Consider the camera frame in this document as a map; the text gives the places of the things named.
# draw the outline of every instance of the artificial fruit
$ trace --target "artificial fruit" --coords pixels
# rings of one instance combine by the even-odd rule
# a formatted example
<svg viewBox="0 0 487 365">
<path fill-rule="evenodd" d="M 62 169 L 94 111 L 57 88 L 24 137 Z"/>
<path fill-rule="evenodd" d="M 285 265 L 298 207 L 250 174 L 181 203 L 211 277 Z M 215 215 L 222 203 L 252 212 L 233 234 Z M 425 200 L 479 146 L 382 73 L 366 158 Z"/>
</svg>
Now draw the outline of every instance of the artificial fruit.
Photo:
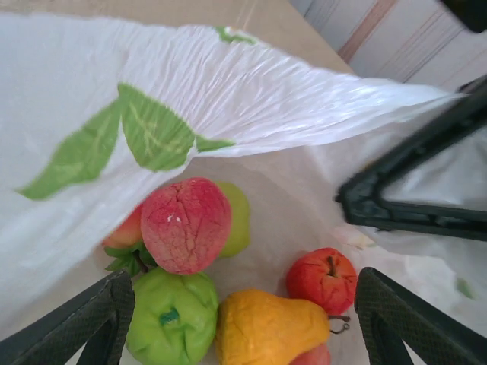
<svg viewBox="0 0 487 365">
<path fill-rule="evenodd" d="M 193 177 L 162 187 L 142 204 L 142 238 L 156 263 L 174 274 L 208 267 L 231 231 L 231 206 L 217 185 Z"/>
<path fill-rule="evenodd" d="M 305 352 L 296 357 L 289 365 L 330 365 L 332 363 L 331 355 L 325 344 Z"/>
<path fill-rule="evenodd" d="M 216 181 L 231 206 L 231 232 L 220 257 L 232 257 L 250 243 L 250 206 L 244 192 L 232 182 Z"/>
<path fill-rule="evenodd" d="M 357 272 L 337 249 L 309 252 L 297 260 L 286 275 L 290 298 L 310 300 L 330 316 L 344 313 L 357 289 Z"/>
<path fill-rule="evenodd" d="M 215 336 L 218 298 L 204 273 L 154 268 L 133 286 L 135 309 L 126 346 L 142 365 L 194 365 Z"/>
<path fill-rule="evenodd" d="M 221 303 L 215 345 L 220 365 L 289 365 L 329 335 L 320 306 L 249 289 Z"/>
<path fill-rule="evenodd" d="M 142 205 L 139 205 L 108 237 L 103 240 L 103 247 L 128 249 L 142 241 L 140 218 Z"/>
</svg>

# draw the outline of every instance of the red peach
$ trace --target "red peach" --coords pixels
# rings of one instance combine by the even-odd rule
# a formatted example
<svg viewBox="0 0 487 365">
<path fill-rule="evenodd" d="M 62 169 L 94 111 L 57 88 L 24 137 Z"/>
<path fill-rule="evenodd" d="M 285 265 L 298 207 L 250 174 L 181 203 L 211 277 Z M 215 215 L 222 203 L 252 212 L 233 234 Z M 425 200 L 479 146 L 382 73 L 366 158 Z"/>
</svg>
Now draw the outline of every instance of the red peach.
<svg viewBox="0 0 487 365">
<path fill-rule="evenodd" d="M 291 266 L 286 287 L 290 298 L 310 300 L 328 316 L 339 316 L 353 304 L 357 272 L 338 250 L 317 249 Z"/>
<path fill-rule="evenodd" d="M 139 205 L 125 221 L 116 228 L 102 243 L 113 249 L 129 249 L 142 241 L 140 219 L 142 205 Z"/>
<path fill-rule="evenodd" d="M 330 365 L 332 357 L 328 347 L 321 344 L 317 348 L 296 357 L 289 365 Z"/>
<path fill-rule="evenodd" d="M 208 267 L 231 231 L 231 206 L 218 186 L 194 177 L 160 188 L 142 204 L 142 237 L 156 263 L 191 275 Z"/>
</svg>

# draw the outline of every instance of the green pear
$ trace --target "green pear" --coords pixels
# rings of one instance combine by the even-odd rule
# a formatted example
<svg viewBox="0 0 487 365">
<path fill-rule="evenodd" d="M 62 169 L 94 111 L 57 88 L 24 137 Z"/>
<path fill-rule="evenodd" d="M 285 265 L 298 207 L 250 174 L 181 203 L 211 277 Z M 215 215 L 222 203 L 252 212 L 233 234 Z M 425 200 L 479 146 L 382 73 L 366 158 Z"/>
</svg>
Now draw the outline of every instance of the green pear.
<svg viewBox="0 0 487 365">
<path fill-rule="evenodd" d="M 203 272 L 175 275 L 162 268 L 134 285 L 135 309 L 126 347 L 142 365 L 196 365 L 213 342 L 218 296 Z"/>
<path fill-rule="evenodd" d="M 227 196 L 231 206 L 231 232 L 220 257 L 232 257 L 249 246 L 250 206 L 244 192 L 235 184 L 226 181 L 215 181 L 215 184 Z"/>
</svg>

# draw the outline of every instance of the wall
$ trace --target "wall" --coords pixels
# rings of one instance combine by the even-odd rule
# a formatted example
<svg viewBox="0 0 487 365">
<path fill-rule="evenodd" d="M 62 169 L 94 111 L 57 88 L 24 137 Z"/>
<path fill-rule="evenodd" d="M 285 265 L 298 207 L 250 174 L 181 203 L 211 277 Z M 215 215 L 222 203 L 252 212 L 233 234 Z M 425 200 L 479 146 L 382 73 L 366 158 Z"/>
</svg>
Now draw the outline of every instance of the wall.
<svg viewBox="0 0 487 365">
<path fill-rule="evenodd" d="M 455 90 L 487 74 L 487 33 L 436 0 L 291 0 L 362 77 Z"/>
</svg>

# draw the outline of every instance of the pear stem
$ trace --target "pear stem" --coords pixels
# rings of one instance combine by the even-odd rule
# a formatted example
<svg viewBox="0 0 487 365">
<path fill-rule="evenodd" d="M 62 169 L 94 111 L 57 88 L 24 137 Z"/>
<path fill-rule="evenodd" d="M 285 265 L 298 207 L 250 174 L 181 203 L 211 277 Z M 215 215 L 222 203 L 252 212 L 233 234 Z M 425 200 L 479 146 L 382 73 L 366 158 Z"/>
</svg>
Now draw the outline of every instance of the pear stem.
<svg viewBox="0 0 487 365">
<path fill-rule="evenodd" d="M 326 260 L 328 261 L 328 265 L 329 265 L 329 271 L 327 275 L 336 278 L 336 266 L 335 263 L 333 262 L 333 257 L 328 256 Z"/>
<path fill-rule="evenodd" d="M 134 259 L 137 262 L 137 265 L 140 268 L 140 271 L 143 274 L 147 274 L 149 272 L 149 268 L 140 258 L 140 251 L 136 250 L 136 251 L 132 252 L 132 255 L 134 256 Z"/>
<path fill-rule="evenodd" d="M 328 319 L 340 319 L 344 322 L 341 330 L 339 331 L 330 330 L 330 332 L 332 332 L 334 335 L 339 335 L 340 333 L 343 333 L 350 329 L 350 325 L 349 325 L 350 317 L 348 316 L 329 316 Z"/>
</svg>

